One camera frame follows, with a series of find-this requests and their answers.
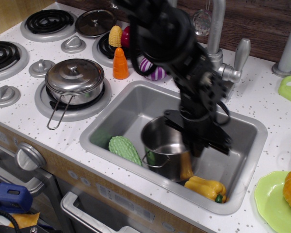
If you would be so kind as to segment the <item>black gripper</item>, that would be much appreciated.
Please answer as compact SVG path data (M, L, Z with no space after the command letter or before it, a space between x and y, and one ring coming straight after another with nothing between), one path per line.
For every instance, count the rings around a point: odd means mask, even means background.
M192 156L200 157L205 148L211 147L225 155L231 149L231 137L209 115L199 119L180 110L166 110L165 124L179 131L182 141Z

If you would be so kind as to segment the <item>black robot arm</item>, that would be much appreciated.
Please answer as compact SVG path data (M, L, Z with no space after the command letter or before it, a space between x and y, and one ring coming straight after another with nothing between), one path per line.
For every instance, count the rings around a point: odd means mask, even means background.
M206 51L195 38L188 14L165 0L116 0L130 22L130 56L140 72L136 52L154 67L162 67L180 91L178 110L164 112L165 123L181 132L193 152L212 147L228 154L232 140L223 130L230 118L218 121L226 88Z

